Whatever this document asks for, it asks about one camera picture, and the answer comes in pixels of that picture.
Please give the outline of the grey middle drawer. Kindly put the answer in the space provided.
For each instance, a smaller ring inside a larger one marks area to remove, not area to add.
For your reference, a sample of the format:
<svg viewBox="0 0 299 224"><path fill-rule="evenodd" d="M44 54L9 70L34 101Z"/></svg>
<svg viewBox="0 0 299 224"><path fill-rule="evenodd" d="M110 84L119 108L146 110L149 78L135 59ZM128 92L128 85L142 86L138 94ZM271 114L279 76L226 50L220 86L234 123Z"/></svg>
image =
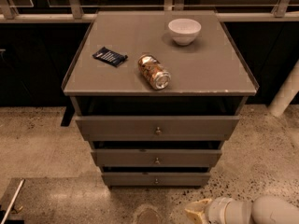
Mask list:
<svg viewBox="0 0 299 224"><path fill-rule="evenodd" d="M213 167L221 156L211 149L97 149L99 167Z"/></svg>

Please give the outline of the white post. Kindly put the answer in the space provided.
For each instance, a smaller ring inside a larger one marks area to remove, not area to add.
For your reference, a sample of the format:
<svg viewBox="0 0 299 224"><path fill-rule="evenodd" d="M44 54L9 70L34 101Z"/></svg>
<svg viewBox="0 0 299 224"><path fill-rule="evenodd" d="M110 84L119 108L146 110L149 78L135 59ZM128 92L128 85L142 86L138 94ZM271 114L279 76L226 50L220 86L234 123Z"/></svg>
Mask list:
<svg viewBox="0 0 299 224"><path fill-rule="evenodd" d="M268 106L270 113L275 117L281 116L298 92L299 60L296 62L288 77L280 87L270 106Z"/></svg>

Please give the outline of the metal bar on floor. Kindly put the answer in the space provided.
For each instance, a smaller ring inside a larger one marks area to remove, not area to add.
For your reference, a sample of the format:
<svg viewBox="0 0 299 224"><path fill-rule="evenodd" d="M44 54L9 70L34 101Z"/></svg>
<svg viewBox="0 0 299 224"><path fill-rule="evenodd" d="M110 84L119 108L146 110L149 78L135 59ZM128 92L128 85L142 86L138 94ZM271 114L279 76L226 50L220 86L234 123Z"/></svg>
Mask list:
<svg viewBox="0 0 299 224"><path fill-rule="evenodd" d="M15 190L15 192L14 192L12 198L11 198L11 201L10 201L8 207L7 207L7 210L5 211L5 213L4 213L4 215L1 219L0 224L6 224L6 222L8 220L8 217L10 215L10 212L12 210L12 207L13 207L14 203L16 202L17 198L18 198L18 195L21 191L21 188L22 188L24 182L25 182L25 179L21 178L20 183L19 183L18 187L16 188L16 190Z"/></svg>

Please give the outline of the grey drawer cabinet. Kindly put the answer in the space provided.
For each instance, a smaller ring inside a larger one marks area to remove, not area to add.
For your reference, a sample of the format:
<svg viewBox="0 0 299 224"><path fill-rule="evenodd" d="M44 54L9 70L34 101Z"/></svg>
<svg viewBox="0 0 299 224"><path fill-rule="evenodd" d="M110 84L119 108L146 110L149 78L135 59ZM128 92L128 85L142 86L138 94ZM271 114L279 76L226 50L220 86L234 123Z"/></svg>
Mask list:
<svg viewBox="0 0 299 224"><path fill-rule="evenodd" d="M107 186L201 187L258 84L213 11L101 11L63 90Z"/></svg>

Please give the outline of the metal window railing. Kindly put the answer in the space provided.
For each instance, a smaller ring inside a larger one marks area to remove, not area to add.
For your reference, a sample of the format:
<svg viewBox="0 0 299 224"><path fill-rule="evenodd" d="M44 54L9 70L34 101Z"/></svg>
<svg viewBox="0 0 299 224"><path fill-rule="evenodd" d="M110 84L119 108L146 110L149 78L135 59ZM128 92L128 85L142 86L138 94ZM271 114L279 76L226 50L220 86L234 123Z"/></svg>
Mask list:
<svg viewBox="0 0 299 224"><path fill-rule="evenodd" d="M298 21L299 0L0 0L1 21L91 21L104 11L213 11L220 21Z"/></svg>

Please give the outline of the grey bottom drawer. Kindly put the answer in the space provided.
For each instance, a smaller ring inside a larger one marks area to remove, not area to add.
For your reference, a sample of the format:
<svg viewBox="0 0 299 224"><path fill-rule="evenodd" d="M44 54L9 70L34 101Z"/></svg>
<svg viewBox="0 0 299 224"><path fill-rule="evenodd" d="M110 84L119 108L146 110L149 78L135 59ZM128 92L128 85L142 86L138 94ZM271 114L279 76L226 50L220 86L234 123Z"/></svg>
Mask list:
<svg viewBox="0 0 299 224"><path fill-rule="evenodd" d="M204 186L210 173L103 173L107 186Z"/></svg>

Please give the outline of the grey top drawer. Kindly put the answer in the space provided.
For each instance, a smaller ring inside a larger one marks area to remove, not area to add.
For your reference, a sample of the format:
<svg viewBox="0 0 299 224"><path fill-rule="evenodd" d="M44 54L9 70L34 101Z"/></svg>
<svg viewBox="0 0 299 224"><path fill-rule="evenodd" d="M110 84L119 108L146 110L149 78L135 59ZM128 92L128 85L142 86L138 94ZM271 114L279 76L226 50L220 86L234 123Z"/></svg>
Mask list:
<svg viewBox="0 0 299 224"><path fill-rule="evenodd" d="M239 116L80 116L86 141L223 141Z"/></svg>

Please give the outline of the grey drawer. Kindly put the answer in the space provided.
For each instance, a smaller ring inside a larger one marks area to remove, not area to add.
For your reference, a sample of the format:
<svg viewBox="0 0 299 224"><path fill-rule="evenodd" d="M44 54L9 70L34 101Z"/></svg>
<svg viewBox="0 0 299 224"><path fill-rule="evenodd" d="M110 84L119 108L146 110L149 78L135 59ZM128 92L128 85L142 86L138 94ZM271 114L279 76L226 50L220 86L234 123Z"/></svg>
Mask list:
<svg viewBox="0 0 299 224"><path fill-rule="evenodd" d="M97 149L99 167L213 167L221 156L211 149Z"/></svg>
<svg viewBox="0 0 299 224"><path fill-rule="evenodd" d="M239 116L80 116L86 141L223 141Z"/></svg>
<svg viewBox="0 0 299 224"><path fill-rule="evenodd" d="M107 186L204 186L210 173L103 173Z"/></svg>

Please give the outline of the dark blue snack packet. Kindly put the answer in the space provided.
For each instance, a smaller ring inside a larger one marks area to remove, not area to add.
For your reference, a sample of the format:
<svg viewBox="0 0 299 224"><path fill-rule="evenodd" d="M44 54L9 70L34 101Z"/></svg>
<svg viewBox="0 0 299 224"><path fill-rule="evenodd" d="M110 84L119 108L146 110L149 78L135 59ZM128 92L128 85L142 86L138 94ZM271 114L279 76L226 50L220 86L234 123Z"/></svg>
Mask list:
<svg viewBox="0 0 299 224"><path fill-rule="evenodd" d="M120 66L128 58L127 55L121 55L121 54L119 54L115 51L107 49L106 47L102 47L98 51L96 51L93 54L93 57L96 60L99 60L103 63L107 63L107 64L112 65L114 67Z"/></svg>

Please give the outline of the orange soda can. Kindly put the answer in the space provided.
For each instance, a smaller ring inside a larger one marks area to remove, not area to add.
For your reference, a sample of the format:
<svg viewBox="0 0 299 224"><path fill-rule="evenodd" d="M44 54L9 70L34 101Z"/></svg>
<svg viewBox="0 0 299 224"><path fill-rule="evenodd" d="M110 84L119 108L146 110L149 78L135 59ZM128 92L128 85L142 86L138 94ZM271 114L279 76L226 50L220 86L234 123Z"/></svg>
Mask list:
<svg viewBox="0 0 299 224"><path fill-rule="evenodd" d="M139 58L138 68L142 76L155 90L166 88L171 80L170 73L150 54L144 54Z"/></svg>

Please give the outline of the white ceramic bowl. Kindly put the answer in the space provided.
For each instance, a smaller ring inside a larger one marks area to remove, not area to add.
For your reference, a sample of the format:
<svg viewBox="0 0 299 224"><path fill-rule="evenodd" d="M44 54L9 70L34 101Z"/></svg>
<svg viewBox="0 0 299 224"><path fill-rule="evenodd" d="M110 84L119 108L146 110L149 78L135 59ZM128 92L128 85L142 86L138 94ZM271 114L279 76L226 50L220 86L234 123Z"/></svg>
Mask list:
<svg viewBox="0 0 299 224"><path fill-rule="evenodd" d="M181 46L191 44L201 31L201 24L191 19L175 19L168 23L172 39Z"/></svg>

